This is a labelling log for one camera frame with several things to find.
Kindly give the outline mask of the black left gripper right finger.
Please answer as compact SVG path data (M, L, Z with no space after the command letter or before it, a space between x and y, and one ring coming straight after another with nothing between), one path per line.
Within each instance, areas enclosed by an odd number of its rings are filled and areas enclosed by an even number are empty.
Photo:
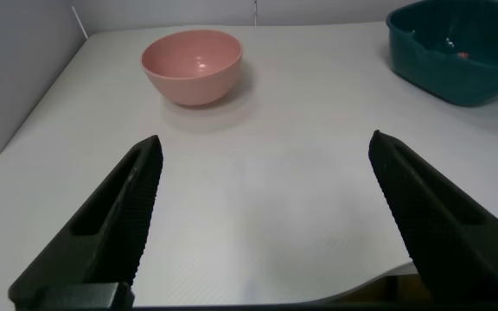
M368 158L405 247L437 301L498 301L498 218L399 139Z

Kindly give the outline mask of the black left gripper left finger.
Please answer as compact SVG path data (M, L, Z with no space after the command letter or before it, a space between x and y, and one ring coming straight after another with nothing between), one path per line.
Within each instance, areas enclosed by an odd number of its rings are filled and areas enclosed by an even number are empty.
M157 136L134 145L12 283L16 308L131 308L162 168Z

